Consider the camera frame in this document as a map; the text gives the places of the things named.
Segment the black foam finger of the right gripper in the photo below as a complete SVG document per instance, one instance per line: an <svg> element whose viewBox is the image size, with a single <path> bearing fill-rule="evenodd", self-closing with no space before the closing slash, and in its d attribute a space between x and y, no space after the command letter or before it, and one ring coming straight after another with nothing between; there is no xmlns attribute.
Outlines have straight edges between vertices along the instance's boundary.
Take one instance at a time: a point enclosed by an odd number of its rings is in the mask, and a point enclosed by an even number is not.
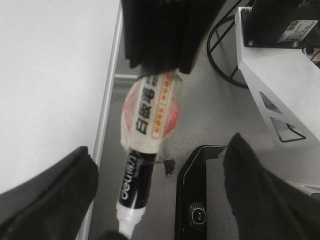
<svg viewBox="0 0 320 240"><path fill-rule="evenodd" d="M187 5L186 27L182 37L178 69L190 74L199 48L225 4L224 0L189 0Z"/></svg>
<svg viewBox="0 0 320 240"><path fill-rule="evenodd" d="M124 54L130 68L178 68L182 39L181 0L122 0Z"/></svg>

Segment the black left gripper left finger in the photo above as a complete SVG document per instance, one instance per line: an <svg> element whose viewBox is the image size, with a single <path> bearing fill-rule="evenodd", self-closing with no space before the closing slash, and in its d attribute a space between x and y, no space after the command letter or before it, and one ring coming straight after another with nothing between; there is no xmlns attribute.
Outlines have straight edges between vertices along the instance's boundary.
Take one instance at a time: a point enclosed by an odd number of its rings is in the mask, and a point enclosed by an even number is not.
<svg viewBox="0 0 320 240"><path fill-rule="evenodd" d="M98 167L80 146L0 195L2 240L74 240L98 188Z"/></svg>

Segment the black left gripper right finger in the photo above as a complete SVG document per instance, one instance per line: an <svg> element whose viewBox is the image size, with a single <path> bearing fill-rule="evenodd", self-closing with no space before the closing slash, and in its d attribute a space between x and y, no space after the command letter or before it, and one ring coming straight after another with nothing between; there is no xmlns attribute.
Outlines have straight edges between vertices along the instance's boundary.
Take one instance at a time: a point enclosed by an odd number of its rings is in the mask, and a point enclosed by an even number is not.
<svg viewBox="0 0 320 240"><path fill-rule="evenodd" d="M224 187L241 240L318 240L320 202L259 161L236 133L223 159Z"/></svg>

